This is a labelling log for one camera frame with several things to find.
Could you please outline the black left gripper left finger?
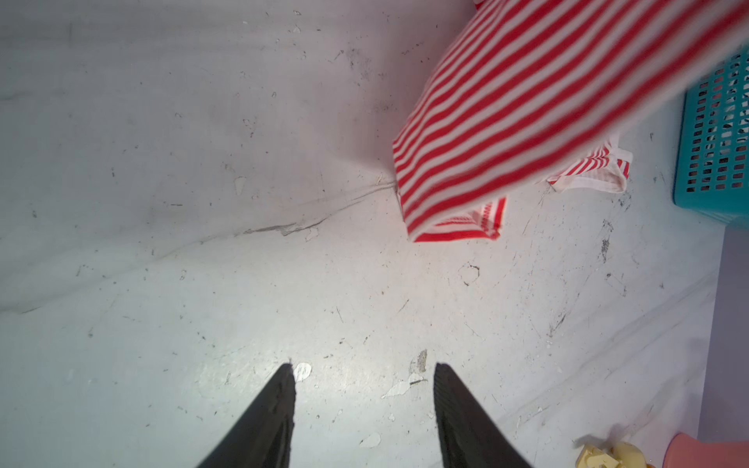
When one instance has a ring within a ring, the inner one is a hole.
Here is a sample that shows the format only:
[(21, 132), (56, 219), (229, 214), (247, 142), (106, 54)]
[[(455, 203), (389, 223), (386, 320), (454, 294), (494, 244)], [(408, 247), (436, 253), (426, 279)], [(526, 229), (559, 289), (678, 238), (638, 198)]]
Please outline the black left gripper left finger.
[(281, 365), (201, 467), (288, 468), (294, 431), (296, 380)]

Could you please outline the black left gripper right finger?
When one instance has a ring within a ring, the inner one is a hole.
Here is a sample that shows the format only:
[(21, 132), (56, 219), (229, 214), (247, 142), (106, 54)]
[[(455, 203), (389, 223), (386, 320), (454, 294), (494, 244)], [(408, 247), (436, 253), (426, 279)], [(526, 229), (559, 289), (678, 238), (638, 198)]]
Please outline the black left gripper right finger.
[(433, 396), (445, 467), (530, 467), (447, 364), (435, 367)]

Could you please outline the red white striped tank top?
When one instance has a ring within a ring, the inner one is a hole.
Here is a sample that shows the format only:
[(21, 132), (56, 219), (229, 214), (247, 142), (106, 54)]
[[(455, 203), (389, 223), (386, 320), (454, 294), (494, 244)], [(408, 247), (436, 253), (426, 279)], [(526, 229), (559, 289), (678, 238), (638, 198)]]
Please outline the red white striped tank top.
[(393, 142), (413, 242), (495, 239), (504, 199), (603, 145), (748, 37), (744, 1), (481, 1)]

